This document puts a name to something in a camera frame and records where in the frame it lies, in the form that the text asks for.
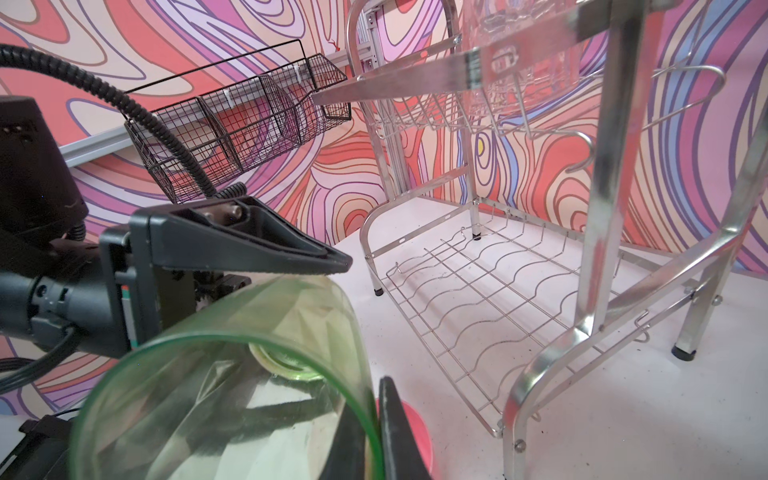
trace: black rubber foot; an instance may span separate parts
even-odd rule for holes
[[[694,350],[693,353],[688,353],[685,350],[678,349],[676,345],[672,347],[672,355],[674,355],[677,359],[683,360],[684,362],[690,362],[696,357],[696,350]]]

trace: black device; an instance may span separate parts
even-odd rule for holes
[[[60,59],[0,45],[0,66],[90,91],[149,125],[182,163],[189,155],[141,106]],[[138,210],[103,232],[98,245],[83,241],[87,206],[31,98],[0,97],[0,169],[0,333],[47,351],[34,361],[0,359],[0,372],[11,371],[0,377],[0,393],[40,378],[76,349],[119,358],[194,313],[201,300],[250,282],[223,271],[330,274],[352,262],[257,199],[231,198],[244,193],[241,185],[217,194],[202,188],[212,198],[198,202]],[[204,174],[188,170],[202,187]],[[389,377],[379,396],[387,479],[429,478]],[[20,472],[66,478],[68,427],[49,417],[25,425],[27,437],[3,462],[0,479]],[[362,427],[347,412],[322,478],[362,478],[364,445]]]

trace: lower wire rack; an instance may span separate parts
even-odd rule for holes
[[[520,219],[492,217],[480,228],[479,240],[472,239],[470,227],[462,228],[423,248],[423,254],[396,262],[380,279],[456,392],[499,437],[512,383],[573,324],[581,242]],[[617,263],[611,298],[649,273],[623,259]],[[564,369],[542,394],[533,419],[539,420],[538,409],[558,394],[548,398],[550,392],[567,388],[569,379],[575,382],[572,376],[579,369],[627,333],[646,343],[650,336],[641,321],[647,314]]]

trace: stainless steel frame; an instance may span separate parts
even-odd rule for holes
[[[356,19],[365,3],[366,0],[353,2],[347,26],[350,64],[355,66],[359,65],[355,58]],[[458,24],[455,4],[452,0],[443,0],[449,30],[448,40],[400,58],[392,64],[357,74],[354,79],[326,89],[314,97],[320,104],[360,102],[374,143],[377,161],[382,168],[385,191],[391,188],[386,186],[389,172],[379,143],[380,138],[387,138],[392,132],[396,133],[404,127],[446,127],[460,133],[463,165],[420,187],[396,194],[394,197],[388,194],[389,201],[369,214],[360,230],[360,240],[376,294],[383,294],[386,288],[468,407],[491,434],[503,438],[504,473],[507,480],[523,480],[525,477],[529,418],[536,419],[538,411],[544,405],[619,349],[632,341],[647,341],[648,329],[688,303],[691,303],[691,308],[673,348],[673,354],[680,359],[693,359],[713,308],[722,300],[721,290],[765,190],[768,178],[768,106],[763,111],[718,230],[663,266],[620,249],[624,213],[641,133],[646,128],[658,125],[690,107],[687,105],[643,125],[648,91],[653,78],[674,70],[708,71],[718,75],[721,82],[707,97],[693,104],[711,98],[725,82],[725,74],[719,68],[689,65],[699,42],[703,15],[709,7],[708,1],[700,10],[688,55],[675,65],[654,70],[663,12],[674,7],[674,3],[673,0],[585,0],[578,2],[567,12],[536,22],[486,47],[463,51],[461,37],[454,29]],[[488,110],[485,112],[488,121],[478,122],[475,116],[467,114],[460,93],[475,89],[484,91],[482,89],[494,82],[514,75],[522,68],[534,65],[603,31],[610,32],[606,65],[603,71],[595,72],[584,79],[593,81],[602,77],[601,84],[594,86],[602,87],[597,139],[593,144],[592,139],[584,136],[593,154],[586,161],[581,160],[572,167],[583,168],[594,161],[585,233],[552,225],[508,205],[478,197],[475,192],[471,135],[484,128],[492,128],[498,135],[507,134],[510,130],[499,127],[499,119],[489,103],[486,103]],[[435,59],[421,61],[428,56],[435,56]],[[406,109],[407,111],[398,111],[397,108],[393,110],[392,105],[387,103],[392,98],[410,97],[416,98],[418,111],[415,111],[415,108]],[[530,118],[524,108],[521,116],[522,123],[515,129],[525,129],[525,133],[532,137],[542,134],[583,135],[581,132],[560,127],[539,130],[535,127],[535,119]],[[444,217],[429,222],[398,240],[376,250],[371,249],[369,232],[376,218],[414,197],[460,177],[466,180],[468,186],[467,204],[457,206]],[[498,218],[492,218],[489,223],[481,223],[480,204],[491,207],[494,215],[501,212],[505,219],[504,226],[493,223],[498,223]],[[423,255],[396,263],[384,277],[379,276],[375,263],[379,256],[462,214],[465,210],[469,210],[471,214],[469,227],[461,229],[453,238],[443,240],[437,247],[425,249]],[[519,233],[509,234],[508,229],[520,226]],[[545,244],[551,243],[550,237],[545,239],[549,230],[562,235],[561,248],[559,252],[555,250],[554,254],[543,251]],[[532,231],[534,235],[540,233],[537,243],[535,238],[526,240],[526,235],[530,236]],[[473,242],[480,236],[486,237],[485,241]],[[567,248],[571,248],[569,240],[580,240],[584,245],[581,266],[576,268],[565,265],[560,260],[560,255]],[[489,261],[490,253],[486,252],[491,252],[490,249],[497,245],[511,247],[512,251],[504,253],[494,263]],[[514,272],[500,263],[518,254],[520,257],[531,256],[532,260]],[[622,264],[628,263],[650,272],[624,291],[616,291],[614,278],[621,275]],[[518,273],[531,265],[542,264],[552,265],[558,273],[540,280],[533,291],[523,292],[517,280]],[[474,276],[468,274],[470,271],[474,272]],[[702,271],[702,280],[693,280],[693,277]],[[555,277],[576,281],[578,287],[559,297],[562,298],[559,311],[553,315],[553,309],[548,310],[546,305],[541,303],[539,288],[545,288]],[[490,292],[484,291],[480,285],[486,280],[492,280],[498,288]],[[433,287],[446,281],[455,282],[456,288],[428,294],[428,291],[434,291],[431,290]],[[676,292],[676,289],[680,292],[675,296],[675,300],[655,315],[651,315],[649,309],[666,295]],[[428,318],[430,309],[438,303],[445,305],[447,297],[443,295],[446,293],[452,294],[454,301],[458,302],[457,305],[444,312],[437,321],[431,321]],[[456,295],[460,293],[473,295],[474,301],[456,300]],[[513,310],[506,309],[497,300],[498,293],[514,294],[520,297],[523,303]],[[573,295],[576,296],[573,323],[567,325],[562,319],[564,302]],[[452,341],[441,331],[449,314],[463,307],[479,306],[490,306],[492,311],[495,311],[495,318],[476,319],[472,315],[459,315],[458,318],[464,322],[461,324],[463,327]],[[521,325],[511,314],[523,306],[530,306],[539,311],[542,320],[532,326]],[[458,357],[456,348],[464,332],[477,329],[480,324],[488,325],[503,319],[507,319],[514,328],[522,331],[521,336],[499,340],[486,347],[479,353],[474,365],[472,361],[467,363]],[[628,333],[624,332],[625,335],[616,340],[612,334],[630,320],[634,321],[635,328]],[[563,331],[552,341],[542,342],[538,334],[545,327],[554,325],[558,325]],[[613,342],[606,347],[605,342],[609,337]],[[494,345],[530,341],[537,343],[541,349],[526,363],[505,370],[503,376],[494,379],[490,387],[488,382],[484,383],[476,374],[475,370],[481,357]],[[586,352],[597,354],[592,360],[574,368],[574,362],[586,358]],[[505,385],[505,380],[517,371],[520,373],[509,388],[502,408],[498,405],[502,386]],[[567,372],[570,372],[570,375],[566,379],[553,382]],[[480,403],[466,395],[466,390],[460,385],[462,382],[476,387],[475,391],[480,392],[483,397]],[[486,409],[495,410],[502,417],[498,425],[489,421]]]

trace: pink object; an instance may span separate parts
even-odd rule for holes
[[[432,449],[432,439],[429,438],[429,430],[424,423],[422,416],[410,404],[402,401],[402,408],[406,411],[408,424],[411,426],[413,438],[416,440],[416,446],[419,448],[419,454],[422,456],[424,466],[433,480],[437,480],[437,468],[435,467],[435,451]],[[379,411],[379,399],[376,399],[376,411]]]

